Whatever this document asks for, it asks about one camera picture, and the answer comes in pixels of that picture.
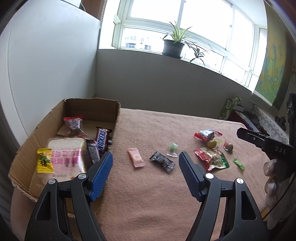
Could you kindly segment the right gloved hand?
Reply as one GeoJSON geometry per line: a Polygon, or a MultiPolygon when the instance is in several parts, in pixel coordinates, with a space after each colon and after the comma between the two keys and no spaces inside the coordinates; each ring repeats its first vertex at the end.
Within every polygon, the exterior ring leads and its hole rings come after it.
{"type": "Polygon", "coordinates": [[[286,220],[295,210],[295,172],[290,173],[285,162],[272,159],[263,166],[264,175],[268,177],[264,186],[263,207],[268,208],[267,229],[286,220]]]}

